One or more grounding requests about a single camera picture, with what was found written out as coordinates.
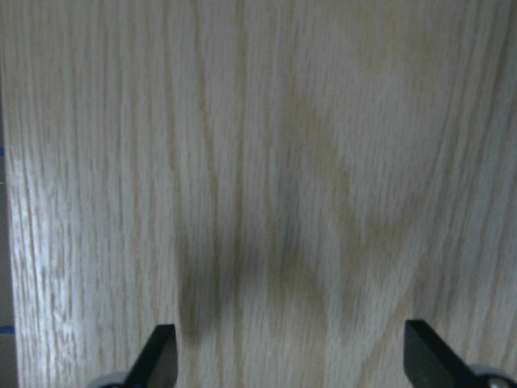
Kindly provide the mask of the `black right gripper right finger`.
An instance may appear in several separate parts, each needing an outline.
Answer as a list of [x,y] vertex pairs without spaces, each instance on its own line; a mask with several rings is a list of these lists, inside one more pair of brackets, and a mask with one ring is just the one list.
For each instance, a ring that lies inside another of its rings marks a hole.
[[403,368],[412,387],[483,387],[483,380],[424,320],[406,320]]

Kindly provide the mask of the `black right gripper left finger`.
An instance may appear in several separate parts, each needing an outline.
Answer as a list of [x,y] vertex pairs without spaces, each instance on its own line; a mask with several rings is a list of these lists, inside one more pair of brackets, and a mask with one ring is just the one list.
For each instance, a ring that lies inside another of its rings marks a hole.
[[125,386],[175,387],[178,358],[174,324],[157,325],[125,378]]

